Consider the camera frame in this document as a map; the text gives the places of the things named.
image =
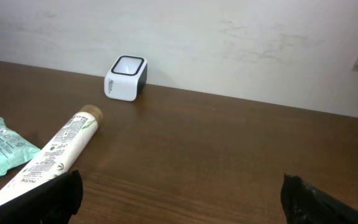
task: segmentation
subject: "white wall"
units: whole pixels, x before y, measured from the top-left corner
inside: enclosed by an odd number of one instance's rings
[[[358,0],[0,0],[0,60],[358,116]]]

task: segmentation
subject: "white cube speaker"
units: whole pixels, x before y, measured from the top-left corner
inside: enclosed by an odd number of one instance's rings
[[[147,60],[123,55],[116,60],[104,78],[104,93],[109,98],[134,101],[145,86],[146,79]]]

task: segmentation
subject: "black object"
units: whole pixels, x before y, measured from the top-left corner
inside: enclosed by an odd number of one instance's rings
[[[284,175],[281,203],[288,224],[358,224],[358,211],[298,176]]]
[[[66,172],[0,206],[0,224],[67,224],[81,206],[78,170]]]

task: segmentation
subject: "wooden table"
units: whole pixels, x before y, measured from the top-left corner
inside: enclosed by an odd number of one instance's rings
[[[70,223],[285,223],[284,173],[358,210],[358,118],[155,85],[118,101],[102,77],[0,62],[0,116],[40,148],[86,104],[104,124]]]

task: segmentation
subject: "pantene bottle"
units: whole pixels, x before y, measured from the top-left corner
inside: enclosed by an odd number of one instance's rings
[[[59,130],[45,147],[0,190],[0,205],[68,171],[103,118],[86,105]]]

